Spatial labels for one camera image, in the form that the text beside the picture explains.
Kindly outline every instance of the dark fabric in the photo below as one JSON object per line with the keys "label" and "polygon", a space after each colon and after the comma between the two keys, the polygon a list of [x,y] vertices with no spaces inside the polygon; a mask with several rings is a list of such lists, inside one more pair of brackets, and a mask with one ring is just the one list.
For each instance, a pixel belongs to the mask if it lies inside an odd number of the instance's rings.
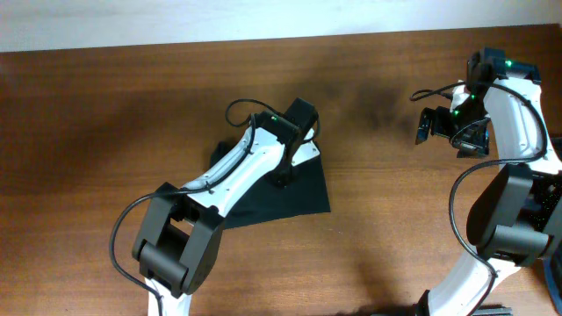
{"label": "dark fabric", "polygon": [[[211,166],[233,146],[221,142],[211,155]],[[318,156],[303,162],[294,170],[295,180],[285,188],[273,185],[263,176],[234,205],[226,218],[225,228],[259,224],[298,215],[330,212],[326,179]]]}

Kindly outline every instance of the wooden table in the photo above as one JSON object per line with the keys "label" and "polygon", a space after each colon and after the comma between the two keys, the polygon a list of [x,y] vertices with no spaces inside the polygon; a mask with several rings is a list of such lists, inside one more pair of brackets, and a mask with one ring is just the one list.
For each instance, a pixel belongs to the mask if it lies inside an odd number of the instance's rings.
{"label": "wooden table", "polygon": [[[463,251],[446,206],[475,161],[456,159],[443,139],[416,147],[421,109],[447,102],[407,97],[465,78],[466,59],[483,46],[539,66],[546,123],[562,133],[557,25],[0,54],[0,314],[145,315],[147,293],[108,258],[114,220],[161,183],[201,174],[218,141],[240,138],[224,121],[238,97],[317,106],[332,212],[225,231],[191,314],[413,304]],[[243,105],[234,119],[260,110]],[[461,227],[496,173],[462,185]],[[131,271],[145,210],[119,232],[118,259]],[[554,314],[540,265],[486,302]]]}

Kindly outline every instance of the wooden tabletop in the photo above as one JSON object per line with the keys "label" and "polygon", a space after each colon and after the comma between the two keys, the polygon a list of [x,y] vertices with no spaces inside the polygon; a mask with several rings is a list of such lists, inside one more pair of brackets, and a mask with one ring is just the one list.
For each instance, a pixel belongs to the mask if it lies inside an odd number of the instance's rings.
{"label": "wooden tabletop", "polygon": [[[239,97],[281,111],[303,97],[318,108],[332,212],[225,231],[191,314],[347,315],[415,303],[463,251],[447,201],[475,161],[437,137],[415,146],[421,109],[448,105],[407,97],[464,79],[466,59],[484,46],[538,65],[549,132],[562,133],[557,25],[0,54],[0,314],[146,315],[148,294],[109,261],[112,225],[132,200],[195,178],[220,140],[241,137],[224,120]],[[243,105],[234,119],[260,110]],[[461,186],[461,231],[496,173]],[[117,240],[132,272],[145,210]],[[540,264],[486,303],[554,314]]]}

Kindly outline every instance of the white wall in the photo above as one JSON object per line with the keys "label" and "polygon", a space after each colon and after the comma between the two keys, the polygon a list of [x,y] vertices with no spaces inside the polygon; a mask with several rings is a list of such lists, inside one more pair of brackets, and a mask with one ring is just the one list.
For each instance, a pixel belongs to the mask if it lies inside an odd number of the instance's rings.
{"label": "white wall", "polygon": [[561,0],[0,0],[0,51],[560,23]]}

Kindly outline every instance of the white backdrop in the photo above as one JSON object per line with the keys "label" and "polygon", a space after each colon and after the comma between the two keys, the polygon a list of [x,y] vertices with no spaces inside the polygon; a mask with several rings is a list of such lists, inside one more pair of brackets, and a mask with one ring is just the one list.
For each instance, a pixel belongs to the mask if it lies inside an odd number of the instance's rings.
{"label": "white backdrop", "polygon": [[0,51],[562,22],[562,0],[0,0]]}

